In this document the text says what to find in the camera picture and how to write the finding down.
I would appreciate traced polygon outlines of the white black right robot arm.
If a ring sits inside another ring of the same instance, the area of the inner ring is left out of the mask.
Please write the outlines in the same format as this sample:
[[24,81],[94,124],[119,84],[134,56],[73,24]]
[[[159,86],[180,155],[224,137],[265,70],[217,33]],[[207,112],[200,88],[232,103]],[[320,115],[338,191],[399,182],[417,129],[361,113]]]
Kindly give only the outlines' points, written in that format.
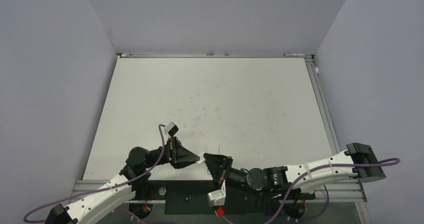
[[357,142],[318,161],[248,171],[233,168],[229,156],[204,153],[203,159],[218,189],[228,186],[250,193],[285,194],[289,198],[340,181],[359,179],[367,183],[386,178],[371,146]]

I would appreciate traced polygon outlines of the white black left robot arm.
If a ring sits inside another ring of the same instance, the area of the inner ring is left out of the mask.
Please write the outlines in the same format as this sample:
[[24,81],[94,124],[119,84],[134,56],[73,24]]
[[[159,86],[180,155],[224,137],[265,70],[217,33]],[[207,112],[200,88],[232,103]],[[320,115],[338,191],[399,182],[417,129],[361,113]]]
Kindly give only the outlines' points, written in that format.
[[67,206],[57,204],[50,210],[45,223],[96,223],[124,202],[152,195],[149,178],[154,167],[170,164],[174,169],[182,169],[200,159],[197,154],[183,147],[176,136],[168,138],[164,146],[155,150],[134,147],[123,169],[110,181],[74,203]]

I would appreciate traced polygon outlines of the white red remote control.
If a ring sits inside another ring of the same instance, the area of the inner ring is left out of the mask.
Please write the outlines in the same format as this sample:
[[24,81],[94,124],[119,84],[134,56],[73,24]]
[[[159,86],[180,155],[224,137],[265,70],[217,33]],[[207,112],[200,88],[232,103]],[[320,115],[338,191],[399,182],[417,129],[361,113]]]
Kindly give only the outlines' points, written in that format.
[[206,152],[218,155],[220,153],[220,146],[216,144],[208,145],[206,148]]

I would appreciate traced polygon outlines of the white battery compartment cover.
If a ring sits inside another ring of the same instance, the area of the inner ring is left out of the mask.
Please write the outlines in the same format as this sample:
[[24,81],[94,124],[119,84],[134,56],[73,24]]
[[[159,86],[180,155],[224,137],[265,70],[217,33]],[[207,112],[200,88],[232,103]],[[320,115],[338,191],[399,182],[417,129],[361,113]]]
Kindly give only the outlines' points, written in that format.
[[198,165],[204,164],[205,163],[205,158],[203,156],[201,156],[200,159],[198,161],[196,161],[196,163]]

